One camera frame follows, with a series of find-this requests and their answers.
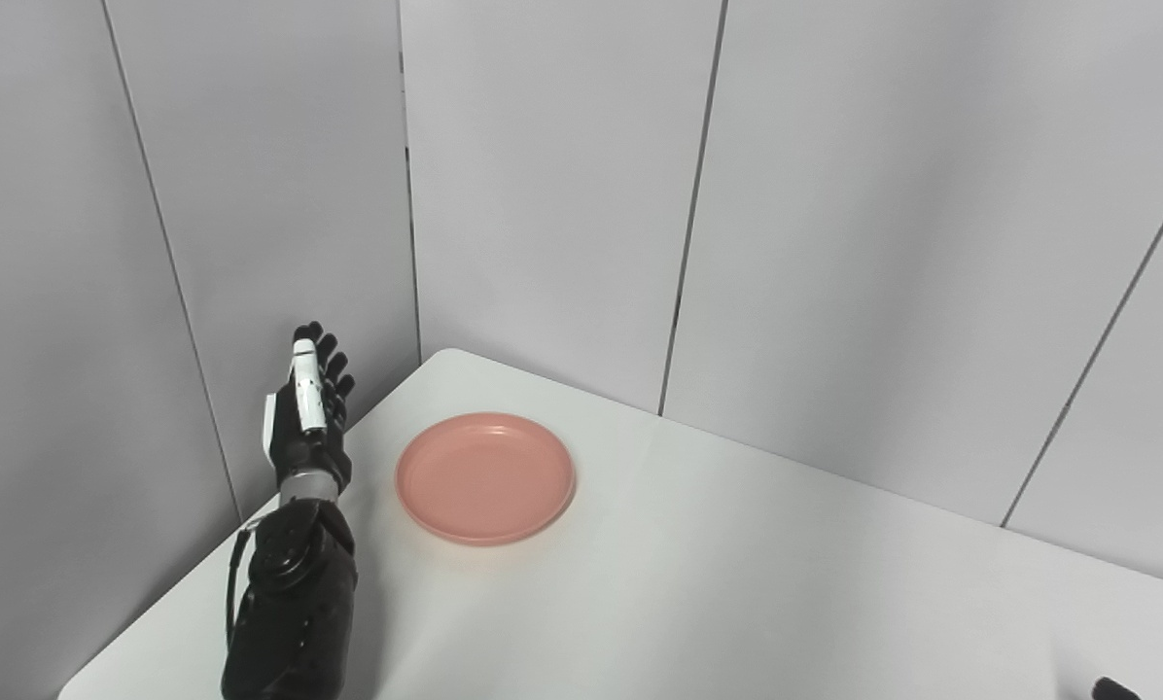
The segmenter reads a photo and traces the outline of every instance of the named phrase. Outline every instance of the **black object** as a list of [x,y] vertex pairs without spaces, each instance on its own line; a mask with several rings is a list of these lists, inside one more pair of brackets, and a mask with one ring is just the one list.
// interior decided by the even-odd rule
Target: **black object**
[[1139,700],[1139,695],[1111,678],[1101,678],[1092,688],[1092,700]]
[[[288,376],[267,412],[266,455],[283,490],[288,478],[320,472],[344,491],[352,462],[344,452],[347,408],[354,386],[341,377],[344,353],[329,356],[335,336],[319,323],[297,329],[294,341],[309,337],[323,373],[327,430],[300,429],[294,378]],[[234,616],[235,574],[251,531],[236,533],[227,583],[227,663],[222,697],[227,700],[336,700],[344,687],[347,647],[356,590],[352,533],[328,497],[285,492],[279,508],[256,523],[249,586]]]

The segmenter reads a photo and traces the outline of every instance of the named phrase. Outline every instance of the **white table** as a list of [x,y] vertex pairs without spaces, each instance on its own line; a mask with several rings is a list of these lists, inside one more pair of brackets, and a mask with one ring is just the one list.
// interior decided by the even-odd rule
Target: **white table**
[[[469,549],[400,508],[400,450],[470,412],[569,448],[577,495],[545,531]],[[435,355],[347,445],[347,699],[1084,700],[1106,673],[1163,700],[1163,581],[470,353]],[[217,699],[230,547],[60,700]]]

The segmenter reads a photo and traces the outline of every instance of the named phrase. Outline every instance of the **prosthetic hand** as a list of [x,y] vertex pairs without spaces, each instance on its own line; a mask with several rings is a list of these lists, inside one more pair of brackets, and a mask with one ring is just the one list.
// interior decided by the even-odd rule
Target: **prosthetic hand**
[[[335,336],[309,323],[293,337],[292,372],[266,395],[262,443],[279,508],[236,533],[227,585],[227,700],[335,700],[344,686],[356,564],[335,505],[352,478],[344,400],[352,378]],[[249,586],[231,620],[235,573],[254,533]]]

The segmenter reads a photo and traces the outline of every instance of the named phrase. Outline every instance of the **gray wall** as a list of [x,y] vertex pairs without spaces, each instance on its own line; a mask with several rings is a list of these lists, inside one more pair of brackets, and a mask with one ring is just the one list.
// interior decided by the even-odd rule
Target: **gray wall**
[[299,320],[358,415],[418,363],[394,3],[223,6],[112,6],[150,178],[102,3],[0,0],[0,699],[52,695],[270,493]]
[[[404,5],[427,350],[1004,521],[1163,222],[1163,0]],[[1163,576],[1146,283],[1012,526]]]

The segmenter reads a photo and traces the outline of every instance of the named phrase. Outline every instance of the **pink plate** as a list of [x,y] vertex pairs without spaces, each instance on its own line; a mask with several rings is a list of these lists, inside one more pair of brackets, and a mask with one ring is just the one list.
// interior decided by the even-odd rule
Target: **pink plate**
[[572,459],[551,430],[507,413],[466,413],[413,438],[395,493],[419,524],[462,544],[525,540],[572,498]]

